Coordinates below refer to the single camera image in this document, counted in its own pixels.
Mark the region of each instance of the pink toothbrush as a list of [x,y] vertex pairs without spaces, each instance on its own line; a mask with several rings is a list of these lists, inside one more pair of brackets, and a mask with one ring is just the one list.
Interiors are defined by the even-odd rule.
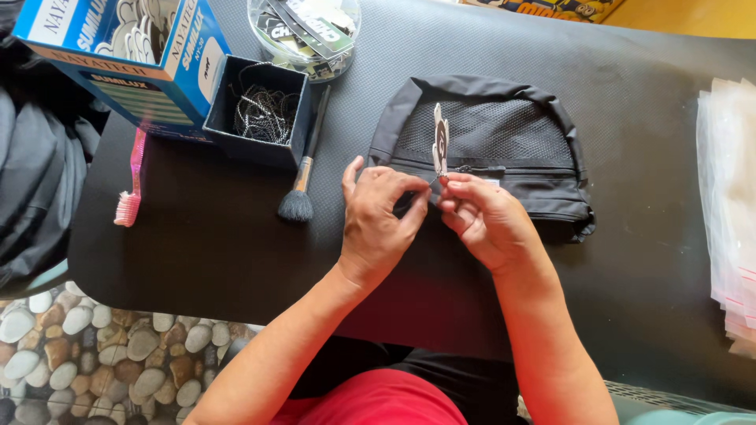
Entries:
[[134,225],[139,211],[141,202],[141,186],[139,185],[139,169],[141,169],[141,160],[144,156],[144,139],[147,135],[137,129],[137,137],[134,139],[134,149],[132,150],[132,183],[134,185],[132,192],[121,192],[121,199],[118,201],[116,208],[116,219],[113,223],[130,228]]

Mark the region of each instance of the stack of plastic bags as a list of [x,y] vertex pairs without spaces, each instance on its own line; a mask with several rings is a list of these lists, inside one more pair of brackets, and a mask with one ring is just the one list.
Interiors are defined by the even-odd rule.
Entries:
[[756,86],[715,79],[696,130],[711,297],[727,312],[730,352],[756,358]]

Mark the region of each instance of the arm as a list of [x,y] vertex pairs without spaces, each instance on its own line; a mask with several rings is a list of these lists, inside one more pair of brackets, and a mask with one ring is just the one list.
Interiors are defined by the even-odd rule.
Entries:
[[[386,167],[365,169],[358,157],[344,172],[344,243],[337,264],[275,318],[218,375],[187,425],[268,423],[341,320],[399,262],[427,212],[428,183]],[[391,214],[405,191],[416,191],[402,220]]]
[[535,423],[618,423],[528,213],[503,188],[480,178],[451,173],[449,179],[439,204],[444,222],[491,270],[519,387]]

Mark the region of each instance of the black pants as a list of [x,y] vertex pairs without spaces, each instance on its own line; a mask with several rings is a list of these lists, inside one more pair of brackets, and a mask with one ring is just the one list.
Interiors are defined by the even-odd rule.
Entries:
[[517,417],[519,388],[512,363],[345,337],[329,338],[289,398],[324,396],[347,379],[376,368],[405,371],[430,382],[454,402],[472,425],[526,423]]

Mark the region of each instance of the hand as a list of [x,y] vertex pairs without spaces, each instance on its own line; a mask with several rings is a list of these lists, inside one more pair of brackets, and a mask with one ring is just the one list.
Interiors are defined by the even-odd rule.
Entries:
[[[362,157],[355,158],[341,182],[346,218],[337,266],[345,278],[369,292],[386,279],[412,244],[428,213],[431,191],[420,177],[383,166],[365,169],[355,184],[362,163]],[[392,211],[405,191],[417,194],[400,220]]]
[[444,212],[444,223],[494,277],[512,270],[527,256],[546,255],[528,213],[509,192],[456,172],[450,172],[441,184],[445,188],[438,207]]

